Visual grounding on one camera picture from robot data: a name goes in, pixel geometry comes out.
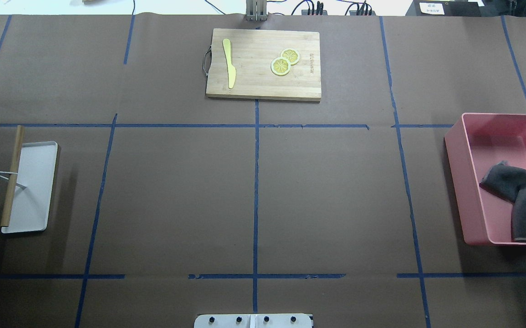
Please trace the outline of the white wooden towel rack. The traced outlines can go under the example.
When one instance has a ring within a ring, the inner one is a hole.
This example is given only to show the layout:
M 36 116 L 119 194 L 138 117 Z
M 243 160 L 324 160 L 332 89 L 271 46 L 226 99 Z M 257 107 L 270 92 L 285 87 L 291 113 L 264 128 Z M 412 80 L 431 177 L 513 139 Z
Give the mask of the white wooden towel rack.
M 10 168 L 0 171 L 0 179 L 7 183 L 2 233 L 43 232 L 48 226 L 59 145 L 23 139 L 24 126 L 17 125 Z

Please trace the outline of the lemon slice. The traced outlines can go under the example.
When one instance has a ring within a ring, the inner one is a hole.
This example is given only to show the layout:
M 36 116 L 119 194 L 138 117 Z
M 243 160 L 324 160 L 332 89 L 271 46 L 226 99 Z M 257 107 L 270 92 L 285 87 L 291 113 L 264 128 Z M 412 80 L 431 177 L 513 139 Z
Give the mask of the lemon slice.
M 296 65 L 298 62 L 300 62 L 301 55 L 300 52 L 297 49 L 294 48 L 286 48 L 283 49 L 280 52 L 280 56 L 288 60 L 290 65 Z
M 285 57 L 276 57 L 270 64 L 271 72 L 277 76 L 285 76 L 291 70 L 291 62 Z

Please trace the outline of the white pedestal column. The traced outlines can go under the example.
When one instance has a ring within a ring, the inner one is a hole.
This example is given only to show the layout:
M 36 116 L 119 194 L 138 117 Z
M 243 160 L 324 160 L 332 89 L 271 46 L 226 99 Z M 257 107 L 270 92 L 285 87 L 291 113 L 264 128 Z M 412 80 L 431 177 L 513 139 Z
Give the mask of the white pedestal column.
M 245 313 L 199 315 L 194 328 L 313 328 L 306 313 Z

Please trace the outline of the aluminium frame post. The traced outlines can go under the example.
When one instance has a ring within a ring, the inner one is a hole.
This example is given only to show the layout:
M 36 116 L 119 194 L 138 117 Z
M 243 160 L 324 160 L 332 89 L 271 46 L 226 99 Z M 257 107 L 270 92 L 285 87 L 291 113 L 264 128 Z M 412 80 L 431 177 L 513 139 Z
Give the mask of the aluminium frame post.
M 266 21 L 268 18 L 267 0 L 246 0 L 245 19 L 247 21 Z

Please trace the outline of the grey pink cloth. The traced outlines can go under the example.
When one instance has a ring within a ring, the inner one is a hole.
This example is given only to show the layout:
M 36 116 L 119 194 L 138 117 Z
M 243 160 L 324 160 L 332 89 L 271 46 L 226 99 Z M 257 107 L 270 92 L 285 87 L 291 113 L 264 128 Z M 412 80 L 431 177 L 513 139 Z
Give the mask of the grey pink cloth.
M 526 169 L 498 162 L 481 179 L 480 187 L 512 203 L 512 239 L 526 242 Z

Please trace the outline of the wooden cutting board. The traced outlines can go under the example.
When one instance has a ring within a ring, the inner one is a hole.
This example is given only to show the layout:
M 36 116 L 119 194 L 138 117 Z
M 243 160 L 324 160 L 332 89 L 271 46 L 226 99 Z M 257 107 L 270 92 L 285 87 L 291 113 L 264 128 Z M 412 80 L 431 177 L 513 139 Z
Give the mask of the wooden cutting board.
M 232 44 L 236 81 L 228 89 L 223 39 Z M 271 62 L 286 48 L 300 52 L 301 59 L 285 76 L 271 72 Z M 206 96 L 228 99 L 263 99 L 319 102 L 322 98 L 320 34 L 316 31 L 266 31 L 213 29 L 211 63 Z

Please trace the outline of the pink plastic bin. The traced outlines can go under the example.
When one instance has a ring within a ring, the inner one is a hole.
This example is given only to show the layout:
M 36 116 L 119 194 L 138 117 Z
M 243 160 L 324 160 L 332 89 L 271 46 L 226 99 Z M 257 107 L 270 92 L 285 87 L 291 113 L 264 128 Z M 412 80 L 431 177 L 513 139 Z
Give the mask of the pink plastic bin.
M 513 203 L 480 185 L 500 162 L 526 170 L 526 114 L 464 113 L 444 143 L 465 243 L 526 245 L 513 237 Z

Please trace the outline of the black power box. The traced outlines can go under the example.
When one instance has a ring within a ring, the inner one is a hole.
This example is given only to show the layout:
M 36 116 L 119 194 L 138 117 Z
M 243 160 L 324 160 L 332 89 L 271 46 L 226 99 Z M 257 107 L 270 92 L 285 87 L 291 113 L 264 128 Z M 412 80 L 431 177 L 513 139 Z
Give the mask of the black power box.
M 405 16 L 481 17 L 481 11 L 477 2 L 413 0 Z

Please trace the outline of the yellow plastic knife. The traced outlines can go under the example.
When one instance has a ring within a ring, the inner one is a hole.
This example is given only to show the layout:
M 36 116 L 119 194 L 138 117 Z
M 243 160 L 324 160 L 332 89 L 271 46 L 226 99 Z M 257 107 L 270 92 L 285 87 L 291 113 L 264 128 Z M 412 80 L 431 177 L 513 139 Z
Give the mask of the yellow plastic knife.
M 232 63 L 232 44 L 230 39 L 223 39 L 223 50 L 227 65 L 228 89 L 233 89 L 236 81 L 236 67 Z

